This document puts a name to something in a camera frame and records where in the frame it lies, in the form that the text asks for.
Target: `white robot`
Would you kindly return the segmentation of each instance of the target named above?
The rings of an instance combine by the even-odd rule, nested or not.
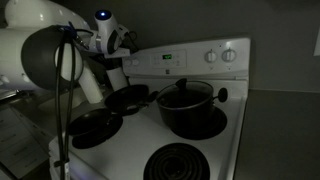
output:
[[[79,15],[48,0],[9,0],[5,18],[8,27],[0,29],[0,89],[53,90],[60,30],[73,31],[78,42],[74,78],[90,103],[100,102],[102,95],[78,50],[103,53],[107,58],[130,55],[129,49],[119,47],[128,29],[107,10],[95,14],[98,31],[91,30]],[[62,85],[71,78],[69,43],[63,52]]]

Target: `pot handle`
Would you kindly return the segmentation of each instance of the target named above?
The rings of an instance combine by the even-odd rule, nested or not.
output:
[[[180,92],[186,92],[187,91],[187,79],[186,78],[179,79],[176,82],[176,86],[178,86]]]

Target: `kitchen counter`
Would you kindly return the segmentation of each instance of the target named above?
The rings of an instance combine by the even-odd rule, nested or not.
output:
[[[235,180],[320,179],[320,93],[250,90]]]

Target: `gray wall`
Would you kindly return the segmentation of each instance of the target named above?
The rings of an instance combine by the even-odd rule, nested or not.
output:
[[[250,88],[320,92],[320,57],[313,57],[320,26],[318,0],[56,2],[81,15],[94,29],[95,11],[111,10],[119,23],[138,33],[140,48],[249,35]]]

